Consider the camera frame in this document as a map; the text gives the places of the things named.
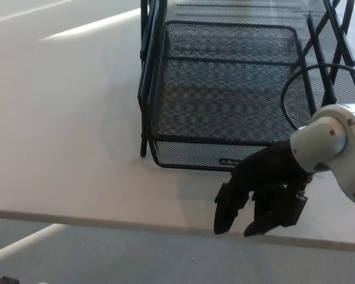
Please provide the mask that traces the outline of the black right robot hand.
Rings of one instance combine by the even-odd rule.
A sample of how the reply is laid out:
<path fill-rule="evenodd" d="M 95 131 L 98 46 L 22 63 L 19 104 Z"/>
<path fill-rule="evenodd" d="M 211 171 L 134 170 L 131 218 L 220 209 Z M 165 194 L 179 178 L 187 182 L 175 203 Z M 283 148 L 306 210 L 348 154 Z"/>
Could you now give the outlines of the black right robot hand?
<path fill-rule="evenodd" d="M 238 162 L 215 198 L 214 233 L 228 232 L 248 200 L 254 201 L 254 220 L 244 230 L 245 237 L 296 225 L 312 178 L 295 160 L 288 141 L 248 156 Z"/>

